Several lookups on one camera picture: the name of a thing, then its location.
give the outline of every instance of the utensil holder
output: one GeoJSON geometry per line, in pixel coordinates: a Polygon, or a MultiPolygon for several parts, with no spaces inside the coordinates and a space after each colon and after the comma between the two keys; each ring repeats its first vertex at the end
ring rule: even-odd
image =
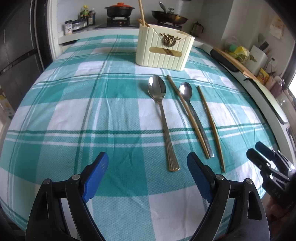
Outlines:
{"type": "Polygon", "coordinates": [[[158,25],[140,25],[136,63],[142,66],[182,71],[194,37],[183,31],[158,25]]]}

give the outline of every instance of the metal bolt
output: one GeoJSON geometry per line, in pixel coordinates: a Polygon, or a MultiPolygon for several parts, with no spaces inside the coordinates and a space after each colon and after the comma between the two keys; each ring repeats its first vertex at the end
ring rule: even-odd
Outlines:
{"type": "Polygon", "coordinates": [[[216,175],[216,178],[217,178],[218,180],[223,180],[223,179],[224,179],[223,175],[221,175],[221,174],[217,174],[217,175],[216,175]]]}
{"type": "Polygon", "coordinates": [[[247,184],[253,184],[253,181],[252,181],[252,179],[246,178],[246,183],[247,184]]]}
{"type": "Polygon", "coordinates": [[[78,180],[80,178],[80,175],[79,174],[74,174],[73,176],[72,176],[72,179],[73,180],[78,180]]]}
{"type": "Polygon", "coordinates": [[[47,179],[45,179],[44,181],[43,181],[43,184],[49,184],[50,183],[50,179],[49,178],[47,178],[47,179]]]}

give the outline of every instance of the spoon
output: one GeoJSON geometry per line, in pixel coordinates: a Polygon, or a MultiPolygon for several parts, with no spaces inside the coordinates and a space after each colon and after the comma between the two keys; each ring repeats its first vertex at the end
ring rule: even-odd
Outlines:
{"type": "Polygon", "coordinates": [[[163,5],[163,3],[162,2],[159,2],[159,6],[163,9],[163,11],[165,12],[165,14],[166,14],[166,9],[165,9],[165,6],[163,5]]]}
{"type": "Polygon", "coordinates": [[[170,140],[170,134],[168,132],[168,125],[165,119],[165,112],[163,110],[162,100],[165,97],[166,87],[162,78],[158,75],[153,75],[148,80],[148,93],[152,99],[159,105],[161,113],[161,121],[163,123],[163,129],[165,133],[165,146],[168,156],[168,169],[171,172],[180,170],[172,142],[170,140]]]}
{"type": "Polygon", "coordinates": [[[207,138],[207,135],[205,134],[205,130],[203,129],[202,123],[200,122],[200,119],[198,118],[197,113],[195,112],[195,109],[193,108],[193,106],[190,103],[190,99],[192,97],[192,88],[191,88],[191,85],[189,83],[187,83],[187,82],[183,82],[182,84],[180,84],[179,91],[180,91],[180,94],[182,95],[183,99],[188,104],[189,109],[190,109],[192,115],[194,116],[194,118],[196,120],[196,123],[198,125],[198,128],[200,129],[200,132],[202,134],[202,137],[203,137],[203,139],[205,141],[205,145],[207,147],[207,151],[209,152],[209,156],[210,157],[214,157],[214,153],[213,153],[213,151],[211,149],[211,146],[209,144],[209,140],[207,138]]]}

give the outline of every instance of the wooden chopstick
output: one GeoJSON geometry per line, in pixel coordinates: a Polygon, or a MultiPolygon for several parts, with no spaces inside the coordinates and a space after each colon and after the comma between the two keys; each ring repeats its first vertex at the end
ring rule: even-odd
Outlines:
{"type": "Polygon", "coordinates": [[[195,130],[195,133],[196,133],[196,135],[197,135],[197,137],[198,137],[198,139],[199,139],[199,141],[200,141],[200,143],[201,143],[201,145],[202,145],[202,148],[203,148],[203,150],[204,150],[205,156],[206,156],[207,159],[209,159],[209,158],[210,158],[210,155],[209,155],[209,152],[208,152],[207,147],[206,147],[206,145],[205,145],[205,141],[204,141],[204,139],[203,139],[203,137],[202,137],[202,134],[200,133],[200,130],[199,130],[198,126],[197,126],[197,123],[196,123],[196,121],[195,121],[193,115],[191,114],[191,111],[190,111],[190,109],[189,109],[187,103],[186,103],[185,100],[183,99],[183,97],[182,97],[182,95],[180,94],[179,90],[177,89],[175,83],[172,81],[171,77],[170,77],[169,75],[167,75],[167,78],[168,78],[170,84],[172,85],[172,87],[174,88],[175,92],[176,92],[177,95],[179,96],[179,98],[180,98],[180,100],[181,100],[181,102],[182,102],[182,104],[183,104],[185,110],[187,111],[187,114],[188,114],[189,120],[190,120],[191,124],[193,125],[193,128],[194,128],[194,130],[195,130]]]}
{"type": "Polygon", "coordinates": [[[141,25],[143,25],[143,22],[142,22],[142,20],[141,20],[141,19],[139,19],[139,18],[138,18],[138,22],[139,22],[141,25]]]}
{"type": "Polygon", "coordinates": [[[142,17],[142,22],[145,23],[143,6],[142,6],[142,1],[141,0],[139,0],[139,7],[140,7],[140,13],[141,13],[141,17],[142,17]]]}
{"type": "Polygon", "coordinates": [[[205,100],[205,97],[202,93],[202,90],[201,88],[198,86],[197,87],[198,89],[198,92],[202,98],[202,102],[205,106],[205,109],[207,111],[207,116],[209,118],[209,121],[210,121],[210,124],[211,124],[211,127],[213,129],[213,133],[214,133],[214,137],[215,137],[215,141],[216,141],[216,145],[217,145],[217,148],[218,148],[218,153],[219,153],[219,157],[220,157],[220,164],[221,164],[221,167],[222,167],[222,172],[225,172],[225,163],[224,163],[224,159],[223,159],[223,153],[222,153],[222,148],[221,148],[221,145],[220,145],[220,140],[219,140],[219,136],[218,136],[218,132],[217,132],[217,129],[216,129],[216,125],[214,123],[214,120],[212,118],[212,115],[211,115],[211,111],[207,105],[207,102],[205,100]]]}

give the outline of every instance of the green and white plaid tablecloth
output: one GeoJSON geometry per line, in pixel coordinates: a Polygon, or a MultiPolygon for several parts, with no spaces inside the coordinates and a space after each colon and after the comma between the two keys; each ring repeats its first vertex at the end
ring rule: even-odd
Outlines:
{"type": "Polygon", "coordinates": [[[249,177],[260,196],[264,194],[259,170],[247,160],[246,151],[257,141],[277,148],[275,138],[238,81],[195,47],[184,71],[139,66],[136,45],[137,36],[131,35],[81,39],[26,94],[0,159],[1,205],[23,230],[45,178],[66,180],[104,151],[109,167],[88,207],[106,240],[188,240],[208,204],[187,168],[187,154],[195,152],[221,173],[198,85],[218,126],[225,176],[239,181],[249,177]],[[174,173],[167,169],[160,110],[147,92],[153,74],[161,76],[167,87],[163,107],[181,168],[174,173]],[[192,85],[191,103],[214,158],[205,158],[167,74],[177,87],[184,81],[192,85]]]}

